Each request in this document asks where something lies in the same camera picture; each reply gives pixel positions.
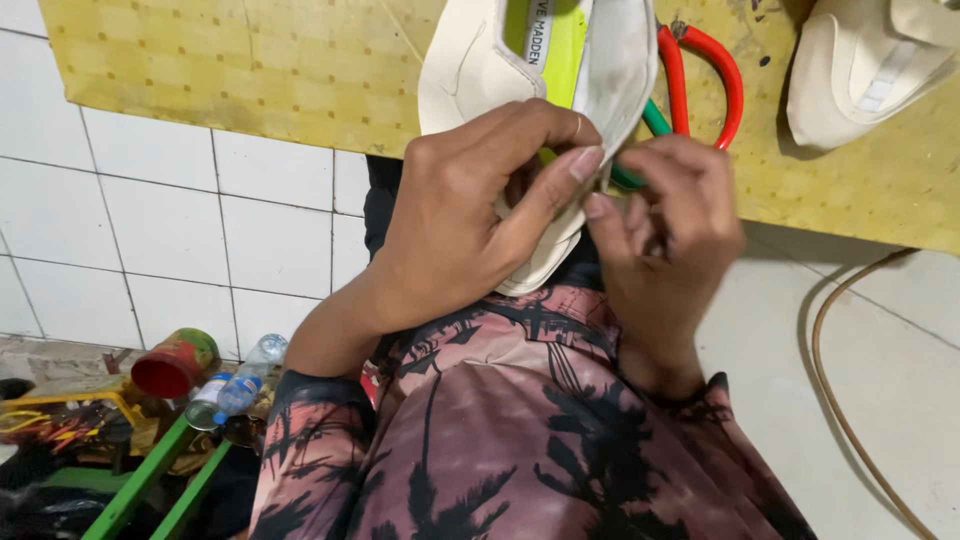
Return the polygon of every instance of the water bottle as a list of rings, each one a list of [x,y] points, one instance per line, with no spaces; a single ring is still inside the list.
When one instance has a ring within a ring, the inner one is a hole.
[[[217,429],[219,424],[213,421],[213,417],[220,412],[217,408],[217,397],[231,377],[232,374],[227,372],[218,373],[204,384],[183,411],[187,424],[200,431]]]
[[[213,421],[222,426],[227,418],[250,406],[263,386],[263,378],[283,360],[286,352],[287,340],[282,335],[268,333],[261,337],[240,369],[217,395],[220,412],[213,415]]]

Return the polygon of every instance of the yellow workbench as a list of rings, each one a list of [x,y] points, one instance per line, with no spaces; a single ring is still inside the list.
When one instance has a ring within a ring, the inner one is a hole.
[[[731,146],[739,213],[766,223],[960,253],[960,78],[829,153],[797,147],[784,82],[810,0],[659,0],[730,49],[745,111]],[[400,157],[444,0],[40,0],[66,98],[211,128]],[[726,112],[684,53],[694,136]],[[666,86],[654,94],[667,111]],[[648,136],[641,129],[638,136]]]

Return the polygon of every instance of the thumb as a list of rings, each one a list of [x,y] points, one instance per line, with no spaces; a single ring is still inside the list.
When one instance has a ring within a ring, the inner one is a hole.
[[[497,226],[492,243],[533,252],[543,232],[573,200],[603,161],[600,146],[576,148],[551,161],[534,179],[510,216]]]
[[[584,203],[584,213],[600,261],[615,265],[630,263],[634,253],[623,215],[613,199],[603,193],[590,193]]]

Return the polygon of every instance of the sleeve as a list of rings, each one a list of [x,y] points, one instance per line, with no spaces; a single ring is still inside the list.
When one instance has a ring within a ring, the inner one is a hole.
[[[672,428],[703,470],[741,517],[762,515],[783,538],[816,538],[800,509],[793,503],[773,471],[737,425],[730,402],[726,373],[717,373],[703,389],[682,402],[654,401],[672,422]]]
[[[270,412],[251,539],[321,538],[345,527],[375,429],[359,382],[287,371]]]

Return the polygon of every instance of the white sneaker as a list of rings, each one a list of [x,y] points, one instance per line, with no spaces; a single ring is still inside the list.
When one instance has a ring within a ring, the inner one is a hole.
[[[955,71],[954,53],[960,49],[956,4],[817,2],[790,77],[786,113],[797,143],[836,148],[944,81]]]
[[[555,1],[531,0],[536,4],[524,4],[524,8],[530,5],[533,15],[543,7],[552,16]],[[422,134],[451,130],[511,101],[547,97],[542,66],[531,65],[535,59],[521,58],[505,43],[508,4],[508,0],[446,3],[420,72]],[[604,163],[608,163],[633,131],[653,91],[658,66],[656,19],[652,0],[602,0],[596,5],[581,0],[579,9],[586,14],[589,30],[572,108],[596,126],[607,151]],[[545,55],[548,43],[543,45]],[[604,189],[609,167],[605,170]],[[503,194],[496,211],[501,217],[510,215]],[[543,285],[577,245],[585,221],[580,205],[571,205],[547,228],[531,259],[496,290],[520,296]]]

